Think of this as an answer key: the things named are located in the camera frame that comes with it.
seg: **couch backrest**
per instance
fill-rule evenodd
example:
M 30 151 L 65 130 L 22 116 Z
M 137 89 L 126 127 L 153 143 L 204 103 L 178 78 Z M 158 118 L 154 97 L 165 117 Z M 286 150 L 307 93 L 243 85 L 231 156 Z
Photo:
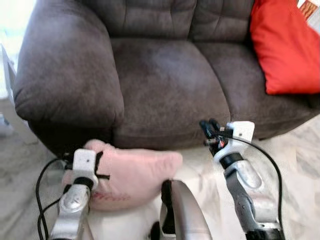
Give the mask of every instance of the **couch backrest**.
M 253 3 L 254 0 L 197 0 L 189 37 L 194 41 L 244 41 Z
M 111 37 L 187 38 L 197 0 L 82 0 Z
M 254 0 L 78 0 L 111 37 L 245 40 Z

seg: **couch cushion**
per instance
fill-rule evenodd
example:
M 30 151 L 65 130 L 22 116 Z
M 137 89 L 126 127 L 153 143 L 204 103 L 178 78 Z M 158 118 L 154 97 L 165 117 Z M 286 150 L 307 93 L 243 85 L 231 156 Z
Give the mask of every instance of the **couch cushion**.
M 232 121 L 253 121 L 256 137 L 285 133 L 319 113 L 309 107 L 305 95 L 267 95 L 264 74 L 251 49 L 233 43 L 196 45 L 221 83 Z
M 254 0 L 198 0 L 190 37 L 195 41 L 243 42 Z
M 124 99 L 124 122 L 113 132 L 116 147 L 202 144 L 199 120 L 230 120 L 219 81 L 192 43 L 118 38 L 111 44 Z
M 187 38 L 196 0 L 82 0 L 111 37 Z

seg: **couch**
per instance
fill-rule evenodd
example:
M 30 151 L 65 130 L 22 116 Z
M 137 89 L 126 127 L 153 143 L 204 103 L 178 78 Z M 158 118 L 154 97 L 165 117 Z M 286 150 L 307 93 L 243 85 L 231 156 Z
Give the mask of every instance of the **couch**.
M 250 39 L 254 0 L 38 0 L 18 59 L 17 114 L 56 155 L 200 145 L 199 120 L 284 134 L 318 97 L 267 95 Z

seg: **red pillow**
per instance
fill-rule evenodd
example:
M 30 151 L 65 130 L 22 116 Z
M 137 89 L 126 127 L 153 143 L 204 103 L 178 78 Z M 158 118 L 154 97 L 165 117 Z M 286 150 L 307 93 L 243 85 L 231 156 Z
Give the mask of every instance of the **red pillow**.
M 267 94 L 320 93 L 320 35 L 296 0 L 255 0 L 250 32 Z

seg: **floor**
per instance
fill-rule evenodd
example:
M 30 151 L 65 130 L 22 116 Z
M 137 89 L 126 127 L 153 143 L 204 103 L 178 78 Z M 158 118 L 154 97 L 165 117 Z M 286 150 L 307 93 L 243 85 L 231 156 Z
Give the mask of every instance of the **floor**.
M 283 224 L 290 240 L 316 239 L 320 235 L 320 116 L 282 136 L 256 141 L 278 163 L 283 181 Z M 206 147 L 180 150 L 183 167 L 176 178 L 183 180 L 196 197 L 212 238 L 245 240 L 236 217 L 231 195 L 227 191 L 223 170 L 212 163 Z M 245 157 L 260 172 L 265 183 L 277 194 L 276 173 L 258 152 L 248 149 Z M 0 118 L 0 239 L 38 239 L 35 183 L 52 158 L 41 144 L 25 145 Z M 41 186 L 43 204 L 62 192 L 62 171 L 55 166 Z M 89 224 L 95 240 L 144 240 L 159 217 L 159 198 L 140 208 L 104 213 L 92 211 Z M 51 209 L 46 218 L 49 227 L 57 215 Z

